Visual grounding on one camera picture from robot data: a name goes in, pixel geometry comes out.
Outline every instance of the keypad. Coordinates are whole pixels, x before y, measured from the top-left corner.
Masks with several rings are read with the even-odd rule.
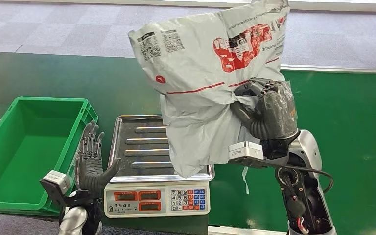
[[[172,211],[206,210],[205,189],[171,190]]]

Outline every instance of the digital weighing scale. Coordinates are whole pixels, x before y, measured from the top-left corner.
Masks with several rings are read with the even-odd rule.
[[[109,166],[120,170],[104,190],[108,218],[204,215],[210,212],[212,165],[190,178],[175,174],[161,115],[120,116]]]

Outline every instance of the qr code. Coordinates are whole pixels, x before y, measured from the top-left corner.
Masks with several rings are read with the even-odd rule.
[[[159,48],[158,40],[154,33],[144,35],[142,38],[139,38],[138,41],[145,61],[161,55],[161,49]]]
[[[164,39],[166,51],[168,53],[185,49],[184,45],[182,44],[181,37],[176,32],[176,30],[162,32],[162,36]]]

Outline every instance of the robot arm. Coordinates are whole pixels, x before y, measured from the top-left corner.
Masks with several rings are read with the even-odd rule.
[[[120,160],[103,172],[101,141],[104,132],[96,137],[98,125],[93,120],[84,128],[75,156],[75,182],[78,190],[66,196],[70,181],[65,174],[52,170],[41,185],[50,199],[63,209],[59,235],[98,235],[101,232],[101,192],[117,173]]]
[[[291,235],[336,235],[324,197],[333,185],[332,177],[321,171],[322,161],[314,136],[297,128],[289,84],[254,78],[235,93],[258,97],[254,109],[235,102],[231,110],[260,143],[242,142],[230,146],[229,163],[275,169]],[[325,190],[322,190],[319,174],[330,178]]]

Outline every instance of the red printed logo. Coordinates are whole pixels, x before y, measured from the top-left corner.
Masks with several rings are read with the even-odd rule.
[[[162,84],[165,84],[166,82],[165,78],[160,75],[156,76],[156,81]]]
[[[215,53],[221,60],[224,72],[244,68],[260,54],[260,44],[272,40],[270,27],[257,24],[233,38],[216,38],[213,42]]]

